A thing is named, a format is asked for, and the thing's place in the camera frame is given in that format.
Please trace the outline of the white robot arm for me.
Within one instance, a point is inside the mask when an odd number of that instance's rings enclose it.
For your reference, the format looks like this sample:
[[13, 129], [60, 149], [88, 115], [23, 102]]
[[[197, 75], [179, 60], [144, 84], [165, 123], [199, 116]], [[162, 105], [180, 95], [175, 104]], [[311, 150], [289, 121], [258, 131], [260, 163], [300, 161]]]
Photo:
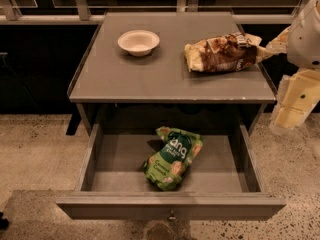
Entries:
[[281, 135], [301, 126], [320, 101], [320, 0], [310, 0], [267, 49], [298, 67], [282, 77], [271, 114], [269, 127]]

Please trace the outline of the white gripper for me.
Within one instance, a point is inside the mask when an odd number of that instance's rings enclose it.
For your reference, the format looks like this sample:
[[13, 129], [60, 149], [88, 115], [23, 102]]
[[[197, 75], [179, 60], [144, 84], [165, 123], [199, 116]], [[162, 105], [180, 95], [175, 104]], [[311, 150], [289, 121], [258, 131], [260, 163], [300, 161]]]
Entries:
[[[270, 41], [266, 49], [273, 54], [286, 54], [288, 34], [289, 27]], [[270, 130], [282, 135], [301, 126], [320, 101], [320, 70], [300, 68], [293, 76], [284, 75], [276, 100]]]

